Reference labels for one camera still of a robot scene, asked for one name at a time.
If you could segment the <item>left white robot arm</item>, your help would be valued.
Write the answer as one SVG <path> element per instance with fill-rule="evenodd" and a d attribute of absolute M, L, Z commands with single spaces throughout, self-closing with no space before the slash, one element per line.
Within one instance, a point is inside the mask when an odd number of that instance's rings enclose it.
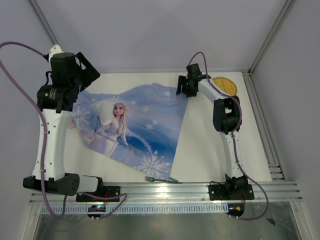
<path fill-rule="evenodd" d="M 48 61 L 51 70 L 45 75 L 52 83 L 45 83 L 37 92 L 40 110 L 37 159 L 31 176 L 23 179 L 23 187 L 65 196 L 87 192 L 92 200 L 99 201 L 105 195 L 100 185 L 102 179 L 67 173 L 64 150 L 74 103 L 79 93 L 101 75 L 81 52 L 64 52 L 58 44 L 50 49 Z"/>

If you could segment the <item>blue pink Elsa cloth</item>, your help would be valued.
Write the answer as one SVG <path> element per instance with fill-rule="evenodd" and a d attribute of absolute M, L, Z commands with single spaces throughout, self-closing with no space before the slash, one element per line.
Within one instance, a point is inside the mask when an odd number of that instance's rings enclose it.
<path fill-rule="evenodd" d="M 168 180 L 188 100 L 157 83 L 120 94 L 78 95 L 71 120 L 89 149 Z"/>

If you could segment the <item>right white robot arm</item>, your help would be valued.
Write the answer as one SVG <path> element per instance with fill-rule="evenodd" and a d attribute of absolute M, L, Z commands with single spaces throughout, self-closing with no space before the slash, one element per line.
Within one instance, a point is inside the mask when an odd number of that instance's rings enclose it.
<path fill-rule="evenodd" d="M 213 103 L 213 126 L 219 132 L 226 159 L 225 183 L 218 186 L 227 199 L 239 200 L 248 188 L 239 148 L 242 110 L 237 86 L 228 78 L 203 74 L 197 63 L 186 67 L 187 75 L 178 77 L 176 94 L 196 97 L 200 92 Z"/>

